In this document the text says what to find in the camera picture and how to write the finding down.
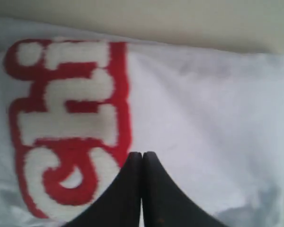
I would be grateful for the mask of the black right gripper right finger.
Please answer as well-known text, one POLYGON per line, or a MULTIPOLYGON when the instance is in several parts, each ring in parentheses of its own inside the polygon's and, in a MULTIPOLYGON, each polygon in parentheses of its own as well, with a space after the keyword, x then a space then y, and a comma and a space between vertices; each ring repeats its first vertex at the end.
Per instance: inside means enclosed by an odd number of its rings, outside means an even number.
POLYGON ((223 227, 174 183, 155 152, 143 154, 142 208, 146 227, 223 227))

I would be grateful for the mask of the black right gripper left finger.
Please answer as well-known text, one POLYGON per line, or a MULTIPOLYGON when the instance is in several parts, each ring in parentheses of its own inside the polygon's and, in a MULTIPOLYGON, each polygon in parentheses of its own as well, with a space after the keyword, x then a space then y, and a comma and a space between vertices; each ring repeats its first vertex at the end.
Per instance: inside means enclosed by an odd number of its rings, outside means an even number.
POLYGON ((129 153, 104 193, 67 227, 138 227, 141 213, 142 155, 129 153))

